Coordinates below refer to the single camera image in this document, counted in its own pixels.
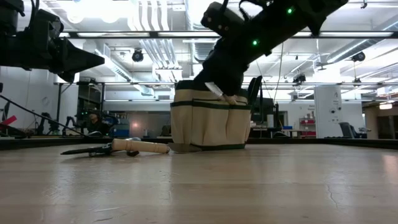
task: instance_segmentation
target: office chair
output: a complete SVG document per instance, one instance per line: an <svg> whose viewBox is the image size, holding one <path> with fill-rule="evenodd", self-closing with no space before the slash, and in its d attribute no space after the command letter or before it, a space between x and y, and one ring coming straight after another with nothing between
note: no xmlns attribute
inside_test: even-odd
<svg viewBox="0 0 398 224"><path fill-rule="evenodd" d="M356 138L356 131L354 127L349 124L349 122L340 122L339 125L341 128L341 132L343 132L343 138Z"/></svg>

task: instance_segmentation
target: person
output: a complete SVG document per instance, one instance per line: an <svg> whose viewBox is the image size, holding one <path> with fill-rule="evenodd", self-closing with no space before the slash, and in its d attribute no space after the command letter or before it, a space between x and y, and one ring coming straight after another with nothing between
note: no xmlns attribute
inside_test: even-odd
<svg viewBox="0 0 398 224"><path fill-rule="evenodd" d="M87 124L87 130L89 133L99 131L102 135L109 134L110 125L103 122L98 114L89 114L90 122Z"/></svg>

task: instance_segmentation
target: bag pocket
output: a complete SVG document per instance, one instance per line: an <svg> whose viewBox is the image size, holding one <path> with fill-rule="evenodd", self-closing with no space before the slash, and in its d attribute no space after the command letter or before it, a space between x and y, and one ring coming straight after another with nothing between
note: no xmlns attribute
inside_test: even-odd
<svg viewBox="0 0 398 224"><path fill-rule="evenodd" d="M192 106L192 144L197 146L228 144L226 122L229 104L223 101L193 100Z"/></svg>
<svg viewBox="0 0 398 224"><path fill-rule="evenodd" d="M248 132L250 132L250 119L250 106L231 105L226 124L228 144L244 144L246 142L249 136Z"/></svg>
<svg viewBox="0 0 398 224"><path fill-rule="evenodd" d="M172 138L174 143L191 144L192 102L171 103Z"/></svg>

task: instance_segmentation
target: green trim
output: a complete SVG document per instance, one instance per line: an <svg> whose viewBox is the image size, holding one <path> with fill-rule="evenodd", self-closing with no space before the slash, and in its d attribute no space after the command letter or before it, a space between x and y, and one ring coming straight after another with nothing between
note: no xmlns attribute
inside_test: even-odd
<svg viewBox="0 0 398 224"><path fill-rule="evenodd" d="M192 146L199 147L202 151L219 151L219 150L232 150L232 149L244 149L246 144L231 144L231 145L220 145L220 146L198 146L191 144Z"/></svg>
<svg viewBox="0 0 398 224"><path fill-rule="evenodd" d="M219 101L222 101L222 100L216 100L216 99L213 99L213 100L209 100L209 99L198 99L198 98L194 98L194 99L192 99L193 101L209 101L209 102L219 102ZM244 103L245 105L247 105L248 103L247 102L243 102L243 101L236 101L237 103Z"/></svg>
<svg viewBox="0 0 398 224"><path fill-rule="evenodd" d="M216 105L213 103L197 102L197 101L179 101L170 104L171 107L175 106L195 106L202 108L211 108L218 110L251 110L251 106L246 105Z"/></svg>
<svg viewBox="0 0 398 224"><path fill-rule="evenodd" d="M179 81L175 87L177 90L198 90L198 91L210 91L204 83L195 83L193 80L182 80ZM240 89L238 96L248 98L249 93L247 90Z"/></svg>

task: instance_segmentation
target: metal frame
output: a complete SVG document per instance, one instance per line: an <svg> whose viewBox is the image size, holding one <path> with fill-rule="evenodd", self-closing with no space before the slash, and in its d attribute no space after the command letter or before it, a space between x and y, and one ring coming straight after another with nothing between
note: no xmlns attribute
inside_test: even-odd
<svg viewBox="0 0 398 224"><path fill-rule="evenodd" d="M94 31L63 32L61 37L69 39L218 39L213 31ZM310 31L301 31L291 39L398 39L398 31L321 31L313 37Z"/></svg>

